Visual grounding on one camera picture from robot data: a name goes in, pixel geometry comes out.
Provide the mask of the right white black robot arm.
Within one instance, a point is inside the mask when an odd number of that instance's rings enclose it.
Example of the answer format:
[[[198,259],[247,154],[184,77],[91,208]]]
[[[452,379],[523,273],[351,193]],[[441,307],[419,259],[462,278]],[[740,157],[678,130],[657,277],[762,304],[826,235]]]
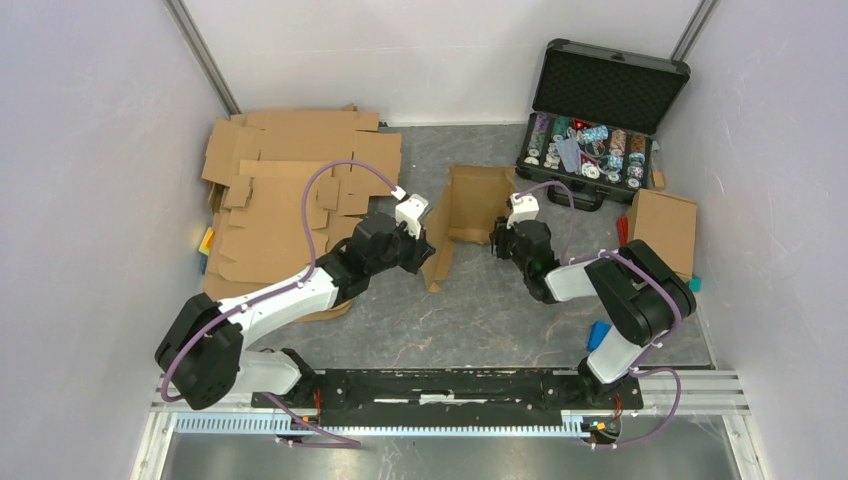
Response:
[[[591,408],[612,401],[622,379],[639,366],[646,352],[657,348],[696,310],[688,284],[643,240],[582,261],[561,262],[551,248],[547,224],[538,220],[510,224],[505,217],[496,219],[490,240],[497,258],[518,267],[535,300],[601,301],[612,326],[578,365],[578,396]]]

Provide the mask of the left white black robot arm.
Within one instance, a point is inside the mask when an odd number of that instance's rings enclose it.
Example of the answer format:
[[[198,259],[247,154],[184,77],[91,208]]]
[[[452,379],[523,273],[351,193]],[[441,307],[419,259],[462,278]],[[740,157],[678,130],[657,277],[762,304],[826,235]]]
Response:
[[[355,298],[373,276],[399,267],[415,274],[435,249],[424,226],[377,213],[364,217],[296,276],[252,293],[213,300],[189,298],[154,354],[165,374],[165,401],[206,409],[229,393],[269,392],[290,407],[306,405],[314,381],[290,354],[262,353],[250,345],[295,320]]]

